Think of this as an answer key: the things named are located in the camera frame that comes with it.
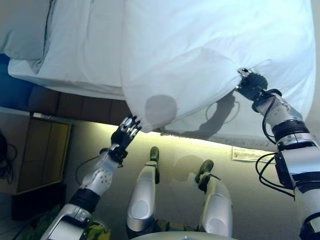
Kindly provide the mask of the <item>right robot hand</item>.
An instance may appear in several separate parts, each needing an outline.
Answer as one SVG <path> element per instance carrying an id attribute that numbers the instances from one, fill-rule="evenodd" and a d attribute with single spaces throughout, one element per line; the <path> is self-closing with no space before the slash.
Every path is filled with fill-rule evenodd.
<path id="1" fill-rule="evenodd" d="M 239 68 L 237 72 L 241 76 L 241 81 L 235 89 L 246 99 L 255 101 L 262 91 L 268 88 L 268 82 L 264 76 L 247 68 Z"/>

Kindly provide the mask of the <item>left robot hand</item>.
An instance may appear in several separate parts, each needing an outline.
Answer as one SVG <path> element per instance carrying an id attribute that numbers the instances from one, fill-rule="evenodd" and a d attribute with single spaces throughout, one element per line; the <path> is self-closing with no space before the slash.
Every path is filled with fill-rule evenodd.
<path id="1" fill-rule="evenodd" d="M 141 121 L 137 116 L 127 116 L 118 126 L 117 130 L 111 135 L 111 145 L 115 146 L 111 155 L 121 163 L 127 156 L 127 147 L 133 141 L 138 132 L 142 129 Z"/>

